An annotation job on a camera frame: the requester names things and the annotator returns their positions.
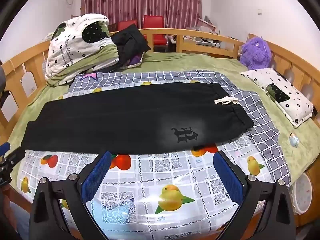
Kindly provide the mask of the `folded white green quilt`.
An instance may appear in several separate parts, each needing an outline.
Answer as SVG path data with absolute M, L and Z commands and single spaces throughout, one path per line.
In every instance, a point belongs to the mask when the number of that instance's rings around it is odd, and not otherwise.
M 46 84 L 66 85 L 81 72 L 92 73 L 117 64 L 119 54 L 108 25 L 107 16 L 102 14 L 84 14 L 62 22 L 49 44 Z

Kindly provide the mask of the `grey checked sheet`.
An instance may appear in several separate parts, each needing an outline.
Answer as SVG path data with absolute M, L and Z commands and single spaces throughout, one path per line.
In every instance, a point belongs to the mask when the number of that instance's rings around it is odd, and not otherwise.
M 278 143 L 280 132 L 274 126 L 263 102 L 256 92 L 241 90 L 225 75 L 210 70 L 188 70 L 183 72 L 147 72 L 147 73 L 98 73 L 97 79 L 77 75 L 64 98 L 90 94 L 94 92 L 127 88 L 151 84 L 172 82 L 218 83 L 230 95 L 239 99 L 247 115 L 253 120 L 243 139 L 251 142 L 268 169 L 272 179 L 283 179 L 287 186 L 291 183 L 291 173 L 285 160 L 283 149 Z

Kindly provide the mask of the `black pants with stripe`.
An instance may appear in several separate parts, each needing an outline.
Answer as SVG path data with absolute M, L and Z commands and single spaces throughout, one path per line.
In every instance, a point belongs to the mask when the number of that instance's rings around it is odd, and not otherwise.
M 48 102 L 27 124 L 26 150 L 161 154 L 234 139 L 253 120 L 223 104 L 218 83 L 164 83 L 106 90 Z

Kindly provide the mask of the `small blue toy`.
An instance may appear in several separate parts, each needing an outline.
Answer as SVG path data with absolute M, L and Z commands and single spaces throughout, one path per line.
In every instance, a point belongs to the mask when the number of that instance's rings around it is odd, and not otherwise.
M 291 133 L 291 134 L 289 135 L 289 142 L 290 142 L 290 145 L 291 145 L 292 147 L 295 147 L 295 148 L 298 147 L 298 145 L 299 145 L 299 139 L 298 139 L 298 137 L 295 135 L 295 133 Z

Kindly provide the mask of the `purple plush toy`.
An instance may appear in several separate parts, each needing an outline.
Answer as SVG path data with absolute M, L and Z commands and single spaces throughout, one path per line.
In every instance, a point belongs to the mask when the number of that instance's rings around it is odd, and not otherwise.
M 262 37 L 253 37 L 241 46 L 240 63 L 248 70 L 268 68 L 271 59 L 270 48 Z

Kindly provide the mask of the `black clothes pile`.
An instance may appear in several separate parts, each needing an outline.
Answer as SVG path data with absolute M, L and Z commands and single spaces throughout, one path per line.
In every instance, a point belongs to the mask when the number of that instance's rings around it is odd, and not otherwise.
M 146 38 L 135 24 L 131 24 L 127 28 L 113 34 L 111 38 L 117 46 L 119 61 L 113 66 L 98 70 L 98 72 L 109 73 L 129 68 L 138 63 L 135 57 L 140 57 L 141 59 L 145 52 L 151 50 Z

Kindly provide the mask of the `red chair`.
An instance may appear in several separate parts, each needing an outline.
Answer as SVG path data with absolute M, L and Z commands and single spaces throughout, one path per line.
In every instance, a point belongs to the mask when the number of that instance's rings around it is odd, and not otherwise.
M 137 20 L 119 21 L 117 23 L 117 31 L 124 30 L 132 24 L 137 25 Z
M 163 16 L 144 15 L 143 28 L 146 28 L 146 29 L 164 28 Z M 153 44 L 156 46 L 166 46 L 168 42 L 164 35 L 156 34 L 156 35 L 153 35 Z

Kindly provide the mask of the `green bed blanket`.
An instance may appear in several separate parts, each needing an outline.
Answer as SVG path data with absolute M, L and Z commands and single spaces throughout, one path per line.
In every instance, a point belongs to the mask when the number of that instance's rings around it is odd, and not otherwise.
M 292 181 L 296 181 L 317 159 L 319 156 L 319 127 L 312 119 L 309 119 L 297 129 L 293 128 L 267 94 L 251 80 L 241 75 L 245 68 L 236 60 L 219 59 L 200 54 L 147 53 L 142 65 L 128 69 L 128 72 L 182 72 L 196 69 L 220 72 L 238 88 L 256 92 L 259 95 L 274 126 L 279 130 L 278 143 L 289 166 Z M 291 133 L 295 133 L 299 139 L 297 148 L 290 145 L 289 135 Z

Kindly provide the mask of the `fruit print tablecloth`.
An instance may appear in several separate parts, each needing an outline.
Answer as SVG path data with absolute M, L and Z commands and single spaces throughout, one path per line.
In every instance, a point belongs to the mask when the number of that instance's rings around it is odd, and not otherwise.
M 255 146 L 240 137 L 218 144 L 227 157 L 249 174 L 247 158 L 264 165 Z M 213 149 L 196 157 L 191 151 L 130 155 L 131 166 L 118 166 L 107 172 L 87 207 L 109 239 L 179 239 L 211 235 L 227 222 L 238 208 L 231 201 L 213 166 Z M 40 178 L 63 180 L 80 173 L 97 154 L 26 150 L 16 186 L 32 202 Z M 257 175 L 273 182 L 265 167 Z M 193 199 L 175 211 L 156 213 L 165 186 L 177 186 Z

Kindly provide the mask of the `white floral pillow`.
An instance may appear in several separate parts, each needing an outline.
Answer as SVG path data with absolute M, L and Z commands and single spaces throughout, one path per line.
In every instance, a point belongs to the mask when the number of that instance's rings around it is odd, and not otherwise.
M 279 107 L 293 127 L 299 127 L 312 117 L 313 104 L 293 84 L 272 68 L 242 72 L 260 87 Z

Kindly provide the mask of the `red striped curtain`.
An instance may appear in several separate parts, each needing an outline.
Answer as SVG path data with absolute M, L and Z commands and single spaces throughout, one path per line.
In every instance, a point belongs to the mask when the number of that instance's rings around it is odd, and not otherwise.
M 137 20 L 143 26 L 145 15 L 162 16 L 166 28 L 185 29 L 201 18 L 201 0 L 81 0 L 81 13 L 107 16 L 111 24 Z

